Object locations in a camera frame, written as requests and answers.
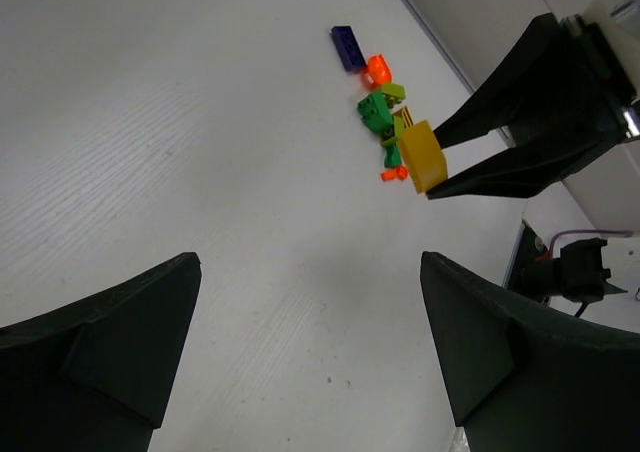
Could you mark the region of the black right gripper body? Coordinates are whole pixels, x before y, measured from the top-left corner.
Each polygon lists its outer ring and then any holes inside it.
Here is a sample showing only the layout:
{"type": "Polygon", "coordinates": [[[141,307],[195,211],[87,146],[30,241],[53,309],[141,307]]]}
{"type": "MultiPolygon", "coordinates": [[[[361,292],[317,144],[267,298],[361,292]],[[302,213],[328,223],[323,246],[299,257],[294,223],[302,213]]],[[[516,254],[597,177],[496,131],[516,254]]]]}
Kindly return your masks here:
{"type": "Polygon", "coordinates": [[[639,86],[633,83],[629,67],[621,61],[621,53],[615,49],[596,22],[587,23],[581,15],[575,14],[563,18],[560,24],[579,44],[600,84],[609,90],[620,104],[627,127],[623,142],[638,141],[639,86]]]}

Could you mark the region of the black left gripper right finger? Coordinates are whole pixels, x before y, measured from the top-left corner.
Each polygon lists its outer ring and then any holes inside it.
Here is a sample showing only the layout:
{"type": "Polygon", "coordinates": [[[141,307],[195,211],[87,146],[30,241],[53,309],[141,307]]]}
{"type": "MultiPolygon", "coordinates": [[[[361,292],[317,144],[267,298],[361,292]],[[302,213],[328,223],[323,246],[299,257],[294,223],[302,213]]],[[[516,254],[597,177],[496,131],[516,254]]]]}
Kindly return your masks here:
{"type": "Polygon", "coordinates": [[[636,451],[639,336],[543,306],[425,252],[420,283],[473,451],[636,451]]]}

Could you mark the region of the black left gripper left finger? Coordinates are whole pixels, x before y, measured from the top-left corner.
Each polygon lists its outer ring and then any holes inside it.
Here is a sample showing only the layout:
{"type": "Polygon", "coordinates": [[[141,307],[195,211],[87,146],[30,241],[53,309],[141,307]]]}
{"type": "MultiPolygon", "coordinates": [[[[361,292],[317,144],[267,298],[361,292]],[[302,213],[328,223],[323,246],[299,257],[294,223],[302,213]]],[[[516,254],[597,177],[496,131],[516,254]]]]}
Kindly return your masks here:
{"type": "Polygon", "coordinates": [[[201,284],[194,252],[1,330],[4,451],[145,451],[201,284]]]}

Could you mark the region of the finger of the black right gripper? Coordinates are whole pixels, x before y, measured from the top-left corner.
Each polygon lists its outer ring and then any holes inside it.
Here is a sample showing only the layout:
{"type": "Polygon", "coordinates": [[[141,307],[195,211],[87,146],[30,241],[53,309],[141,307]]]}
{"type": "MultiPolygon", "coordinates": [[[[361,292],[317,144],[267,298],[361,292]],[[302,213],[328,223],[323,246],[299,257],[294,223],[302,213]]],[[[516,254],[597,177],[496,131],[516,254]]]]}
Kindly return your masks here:
{"type": "Polygon", "coordinates": [[[534,17],[504,59],[435,136],[453,147],[507,127],[518,145],[545,134],[607,134],[606,89],[551,13],[534,17]]]}
{"type": "Polygon", "coordinates": [[[624,140],[623,132],[545,134],[454,175],[426,195],[431,200],[463,195],[531,198],[624,140]]]}

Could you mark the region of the yellow lego block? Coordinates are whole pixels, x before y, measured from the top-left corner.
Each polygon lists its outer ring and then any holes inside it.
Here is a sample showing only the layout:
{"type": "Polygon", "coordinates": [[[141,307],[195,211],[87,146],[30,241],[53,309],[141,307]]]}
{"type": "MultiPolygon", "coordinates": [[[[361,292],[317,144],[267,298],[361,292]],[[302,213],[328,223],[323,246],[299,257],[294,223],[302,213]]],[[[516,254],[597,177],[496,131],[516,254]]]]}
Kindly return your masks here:
{"type": "Polygon", "coordinates": [[[418,194],[425,194],[448,179],[446,157],[427,120],[405,129],[399,150],[418,194]]]}

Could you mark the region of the lime green lego brick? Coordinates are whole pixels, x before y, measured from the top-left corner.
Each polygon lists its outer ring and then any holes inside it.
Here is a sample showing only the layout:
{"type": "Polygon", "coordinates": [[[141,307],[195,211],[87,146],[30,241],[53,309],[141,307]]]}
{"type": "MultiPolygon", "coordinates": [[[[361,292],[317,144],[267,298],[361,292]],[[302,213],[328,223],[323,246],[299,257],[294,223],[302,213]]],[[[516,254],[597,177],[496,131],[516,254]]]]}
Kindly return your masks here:
{"type": "Polygon", "coordinates": [[[381,84],[378,89],[383,95],[389,109],[393,109],[406,99],[406,91],[402,85],[388,82],[381,84]]]}

